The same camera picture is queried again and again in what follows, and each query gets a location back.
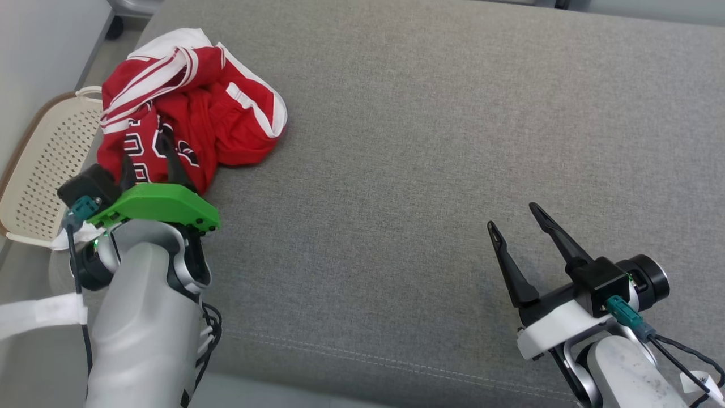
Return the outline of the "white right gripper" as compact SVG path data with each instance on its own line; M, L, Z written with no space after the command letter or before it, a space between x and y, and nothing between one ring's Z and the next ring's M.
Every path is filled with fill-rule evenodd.
M591 256L538 203L530 202L529 209L564 258L567 275L582 278L594 261ZM517 335L516 346L524 359L531 360L613 318L610 313L599 318L590 315L575 300L572 283L539 296L511 257L505 238L492 220L487 222L487 230L511 303L522 320L524 329Z

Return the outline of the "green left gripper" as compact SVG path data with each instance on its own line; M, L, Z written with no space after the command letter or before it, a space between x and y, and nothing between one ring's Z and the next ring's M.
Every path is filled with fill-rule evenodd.
M176 151L173 129L168 124L159 127L159 154L166 159L168 184L137 184L134 161L124 155L120 171L121 196L107 209L90 217L88 224L109 229L127 220L139 219L192 226L200 232L220 229L219 212L197 194L196 185Z

